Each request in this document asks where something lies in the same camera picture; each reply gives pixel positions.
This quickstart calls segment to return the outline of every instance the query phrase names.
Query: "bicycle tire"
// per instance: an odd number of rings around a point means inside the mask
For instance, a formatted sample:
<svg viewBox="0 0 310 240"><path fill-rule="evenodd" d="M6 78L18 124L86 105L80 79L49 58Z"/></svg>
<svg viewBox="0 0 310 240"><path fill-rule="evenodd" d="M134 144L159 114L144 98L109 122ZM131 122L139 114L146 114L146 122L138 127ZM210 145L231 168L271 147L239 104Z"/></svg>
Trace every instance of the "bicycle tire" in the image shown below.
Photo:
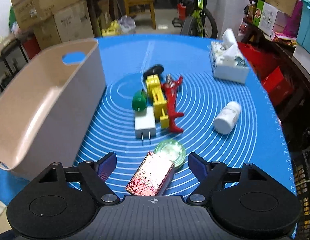
<svg viewBox="0 0 310 240"><path fill-rule="evenodd" d="M211 24L211 27L212 27L212 35L211 35L211 38L212 39L217 39L217 36L218 36L218 29L217 29L217 24L216 24L216 21L213 17L213 15L211 14L211 12L209 10L207 10L207 8L203 8L203 11L206 15L206 17L209 19L209 22Z"/></svg>
<svg viewBox="0 0 310 240"><path fill-rule="evenodd" d="M198 36L197 19L193 16L188 16L183 22L180 35Z"/></svg>

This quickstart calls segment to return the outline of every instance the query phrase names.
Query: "wooden chair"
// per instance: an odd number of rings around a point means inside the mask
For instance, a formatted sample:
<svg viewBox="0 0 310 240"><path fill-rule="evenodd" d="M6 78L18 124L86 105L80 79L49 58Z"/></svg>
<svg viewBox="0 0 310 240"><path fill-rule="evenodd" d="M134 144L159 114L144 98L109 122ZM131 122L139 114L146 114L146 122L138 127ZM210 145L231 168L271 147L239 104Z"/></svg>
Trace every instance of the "wooden chair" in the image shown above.
<svg viewBox="0 0 310 240"><path fill-rule="evenodd" d="M125 11L127 16L135 16L137 14L142 14L143 12L130 12L129 8L137 5L149 5L151 11L152 27L156 30L155 22L155 11L154 11L154 0L124 0Z"/></svg>

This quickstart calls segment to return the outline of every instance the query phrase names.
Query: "bicycle wheel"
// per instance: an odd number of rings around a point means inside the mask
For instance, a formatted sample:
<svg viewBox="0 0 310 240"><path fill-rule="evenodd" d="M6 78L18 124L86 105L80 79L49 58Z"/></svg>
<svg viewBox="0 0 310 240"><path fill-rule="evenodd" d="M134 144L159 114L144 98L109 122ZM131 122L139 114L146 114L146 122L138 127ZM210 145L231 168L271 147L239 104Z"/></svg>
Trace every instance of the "bicycle wheel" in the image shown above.
<svg viewBox="0 0 310 240"><path fill-rule="evenodd" d="M180 35L198 36L197 19L192 16L186 17Z"/></svg>
<svg viewBox="0 0 310 240"><path fill-rule="evenodd" d="M218 35L217 25L211 12L207 8L203 8L203 31L204 37L216 39Z"/></svg>

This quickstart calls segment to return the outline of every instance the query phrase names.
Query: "white tissue paper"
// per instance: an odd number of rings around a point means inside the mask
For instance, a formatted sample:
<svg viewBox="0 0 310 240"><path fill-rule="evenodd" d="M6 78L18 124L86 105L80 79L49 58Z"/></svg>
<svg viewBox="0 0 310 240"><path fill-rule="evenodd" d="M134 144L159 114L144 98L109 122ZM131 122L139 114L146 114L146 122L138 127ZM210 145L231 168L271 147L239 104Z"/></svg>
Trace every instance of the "white tissue paper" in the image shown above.
<svg viewBox="0 0 310 240"><path fill-rule="evenodd" d="M232 29L223 34L223 42L212 41L210 60L215 78L245 84L249 66L240 52Z"/></svg>

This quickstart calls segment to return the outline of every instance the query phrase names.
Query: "blue table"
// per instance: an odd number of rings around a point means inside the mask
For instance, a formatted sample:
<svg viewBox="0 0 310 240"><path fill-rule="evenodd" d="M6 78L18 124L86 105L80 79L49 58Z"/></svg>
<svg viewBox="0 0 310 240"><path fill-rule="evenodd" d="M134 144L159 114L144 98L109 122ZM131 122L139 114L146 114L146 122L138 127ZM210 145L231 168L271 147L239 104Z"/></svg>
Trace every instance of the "blue table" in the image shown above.
<svg viewBox="0 0 310 240"><path fill-rule="evenodd" d="M219 160L231 167L252 162L295 194L292 166L286 142L268 95L251 71L246 85L215 80L209 61L210 39L177 35L130 35L98 39L107 89L103 95L74 165L100 159L110 151L117 154L117 168L106 181L120 198L125 186L146 153L167 138L196 152L207 161ZM185 116L177 119L183 134L161 131L144 141L135 138L132 95L143 88L142 72L154 64L165 68L163 76L183 75L177 109ZM229 102L237 101L242 113L229 135L218 134L212 121ZM0 170L0 200L5 204L27 181ZM166 195L188 196L199 184L188 163L175 173Z"/></svg>

